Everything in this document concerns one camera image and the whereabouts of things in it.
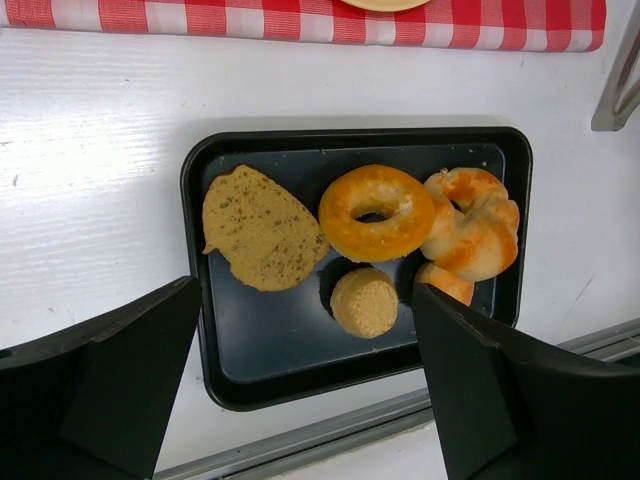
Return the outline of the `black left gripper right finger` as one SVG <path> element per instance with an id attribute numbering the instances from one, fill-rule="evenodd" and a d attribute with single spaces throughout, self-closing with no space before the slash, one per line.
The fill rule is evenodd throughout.
<path id="1" fill-rule="evenodd" d="M 451 479 L 635 479 L 639 370 L 590 359 L 415 288 L 412 312 Z"/>

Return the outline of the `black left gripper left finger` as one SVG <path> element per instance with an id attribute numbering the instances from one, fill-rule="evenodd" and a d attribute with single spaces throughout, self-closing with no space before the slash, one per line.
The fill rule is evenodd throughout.
<path id="1" fill-rule="evenodd" d="M 2 478 L 151 478 L 200 306 L 185 276 L 2 349 Z"/>

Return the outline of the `orange glazed donut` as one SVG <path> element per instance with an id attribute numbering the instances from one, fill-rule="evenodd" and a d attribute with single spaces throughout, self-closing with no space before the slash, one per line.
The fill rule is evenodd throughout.
<path id="1" fill-rule="evenodd" d="M 428 238 L 434 202 L 413 176 L 372 164 L 353 169 L 324 191 L 318 221 L 330 245 L 356 262 L 405 257 Z"/>

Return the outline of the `metal serving tongs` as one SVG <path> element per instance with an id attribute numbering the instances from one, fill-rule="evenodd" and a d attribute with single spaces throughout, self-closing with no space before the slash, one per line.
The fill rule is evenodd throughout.
<path id="1" fill-rule="evenodd" d="M 619 131 L 639 107 L 639 80 L 630 84 L 639 60 L 639 27 L 630 25 L 624 34 L 604 90 L 591 119 L 594 132 Z"/>

